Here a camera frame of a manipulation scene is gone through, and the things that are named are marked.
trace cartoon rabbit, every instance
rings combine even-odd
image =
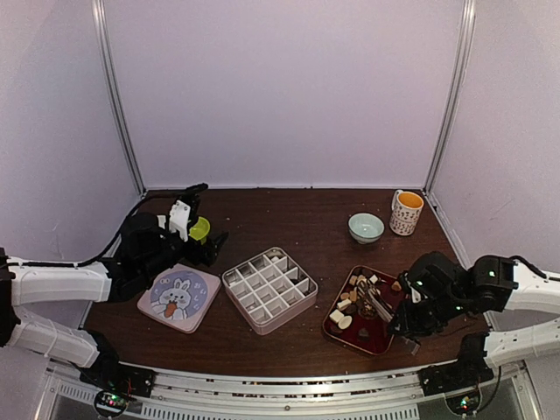
[[[157,302],[151,303],[151,309],[163,319],[186,319],[186,307],[191,303],[189,287],[190,280],[176,279],[172,288],[165,290]]]

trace wooden table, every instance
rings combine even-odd
[[[387,353],[374,357],[322,335],[321,323],[353,266],[368,265],[396,276],[432,250],[455,258],[428,207],[411,237],[393,234],[387,226],[392,195],[388,190],[312,189],[217,190],[201,195],[199,214],[211,221],[213,232],[230,232],[218,262],[207,271],[220,275],[276,246],[318,283],[316,305],[269,335],[251,331],[223,288],[194,334],[177,332],[142,315],[136,307],[140,295],[121,304],[94,304],[86,328],[105,334],[123,361],[217,375],[359,374],[453,359],[465,334],[487,329],[482,317],[455,319],[445,336],[423,339],[416,356],[407,353],[399,339]],[[171,203],[154,200],[144,210],[165,214]],[[358,212],[378,214],[385,222],[387,230],[377,243],[358,245],[350,237],[348,217]]]

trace mug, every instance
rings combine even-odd
[[[424,199],[410,191],[396,190],[391,203],[391,220],[389,227],[400,236],[414,233],[420,213],[424,208]]]

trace red tray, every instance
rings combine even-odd
[[[391,284],[393,284],[396,279],[375,269],[359,265],[350,271],[350,274],[344,282],[342,289],[340,289],[336,300],[332,303],[331,309],[326,314],[325,320],[323,321],[323,333],[329,339],[335,340],[339,343],[356,348],[367,354],[379,355],[384,354],[389,350],[394,337],[393,335],[389,335],[387,333],[387,323],[379,318],[379,316],[376,316],[373,319],[364,319],[358,312],[356,312],[352,315],[352,324],[340,335],[334,335],[331,333],[331,327],[335,324],[329,318],[331,312],[336,309],[336,304],[340,301],[340,295],[344,292],[350,292],[354,288],[349,283],[350,278],[352,276],[359,275],[370,278],[373,274],[377,275],[380,279],[385,280],[386,283],[379,282],[377,284],[378,289],[381,292],[381,298],[385,301],[385,303],[390,304],[393,310],[396,310],[396,307],[404,299],[404,292],[394,291],[391,289]],[[367,329],[367,332],[369,333],[368,341],[358,339],[358,331],[361,328]]]

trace robotic arm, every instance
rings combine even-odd
[[[408,339],[441,332],[450,319],[486,311],[560,313],[560,275],[543,272],[520,256],[482,256],[469,270],[438,252],[420,257],[398,282],[409,298],[396,309],[388,331]],[[509,332],[469,334],[458,359],[419,372],[428,395],[492,380],[492,368],[560,349],[560,318]]]
[[[0,248],[0,347],[24,347],[69,361],[80,369],[82,380],[103,389],[126,394],[130,384],[137,382],[133,387],[137,395],[149,393],[145,383],[151,382],[150,371],[120,365],[116,351],[101,334],[67,328],[20,305],[61,300],[122,302],[149,289],[160,272],[183,258],[211,265],[228,234],[206,238],[204,243],[188,234],[198,221],[198,193],[206,189],[201,184],[184,190],[168,215],[134,214],[151,198],[144,199],[121,225],[121,243],[111,258],[30,262],[9,257]]]

